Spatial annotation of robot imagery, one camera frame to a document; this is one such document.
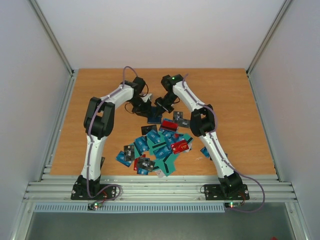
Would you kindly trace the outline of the dark blue card holder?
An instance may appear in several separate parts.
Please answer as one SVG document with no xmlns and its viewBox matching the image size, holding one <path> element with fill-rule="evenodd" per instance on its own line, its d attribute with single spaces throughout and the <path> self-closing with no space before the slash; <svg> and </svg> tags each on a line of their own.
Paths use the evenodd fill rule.
<svg viewBox="0 0 320 240">
<path fill-rule="evenodd" d="M 156 124 L 161 124 L 162 123 L 162 115 L 156 116 L 157 113 L 157 107 L 152 106 L 151 107 L 151 112 L 147 117 L 147 123 L 151 125 L 156 125 Z"/>
</svg>

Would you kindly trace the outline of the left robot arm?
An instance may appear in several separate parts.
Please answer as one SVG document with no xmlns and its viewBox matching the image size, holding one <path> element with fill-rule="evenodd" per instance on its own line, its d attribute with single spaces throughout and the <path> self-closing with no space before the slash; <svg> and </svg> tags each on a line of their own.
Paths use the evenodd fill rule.
<svg viewBox="0 0 320 240">
<path fill-rule="evenodd" d="M 80 176 L 85 180 L 83 194 L 96 199 L 103 191 L 100 187 L 101 159 L 105 142 L 115 123 L 115 111 L 125 103 L 132 105 L 133 113 L 140 117 L 151 117 L 152 106 L 142 91 L 146 82 L 141 77 L 123 81 L 114 91 L 103 97 L 92 97 L 89 101 L 83 126 L 87 134 L 85 164 Z"/>
</svg>

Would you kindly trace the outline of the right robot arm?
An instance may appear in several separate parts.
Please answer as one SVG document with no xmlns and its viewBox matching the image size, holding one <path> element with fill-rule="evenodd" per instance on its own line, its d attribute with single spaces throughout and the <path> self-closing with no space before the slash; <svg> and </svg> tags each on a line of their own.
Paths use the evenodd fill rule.
<svg viewBox="0 0 320 240">
<path fill-rule="evenodd" d="M 177 98 L 185 104 L 191 113 L 190 130 L 206 147 L 216 168 L 219 191 L 225 199 L 245 194 L 245 187 L 240 174 L 234 169 L 218 140 L 216 133 L 216 114 L 210 104 L 201 101 L 189 88 L 186 77 L 180 74 L 162 77 L 161 85 L 167 91 L 164 97 L 155 100 L 155 116 L 172 112 Z"/>
</svg>

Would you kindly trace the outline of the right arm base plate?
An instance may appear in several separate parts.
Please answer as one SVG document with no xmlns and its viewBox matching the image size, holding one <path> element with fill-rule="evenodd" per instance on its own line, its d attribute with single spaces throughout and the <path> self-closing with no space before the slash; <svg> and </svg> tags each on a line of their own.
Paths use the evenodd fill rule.
<svg viewBox="0 0 320 240">
<path fill-rule="evenodd" d="M 249 200 L 249 190 L 246 184 L 236 186 L 235 189 L 228 189 L 222 184 L 205 184 L 204 195 L 207 201 L 235 201 L 235 200 Z"/>
</svg>

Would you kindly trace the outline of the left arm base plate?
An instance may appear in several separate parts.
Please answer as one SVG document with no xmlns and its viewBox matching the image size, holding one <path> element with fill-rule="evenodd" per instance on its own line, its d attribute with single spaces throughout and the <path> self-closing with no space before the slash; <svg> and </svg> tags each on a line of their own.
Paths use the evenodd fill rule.
<svg viewBox="0 0 320 240">
<path fill-rule="evenodd" d="M 86 185 L 75 184 L 71 191 L 70 199 L 73 201 L 100 201 L 114 199 L 119 193 L 117 187 L 112 184 L 100 184 L 89 188 L 89 196 Z"/>
</svg>

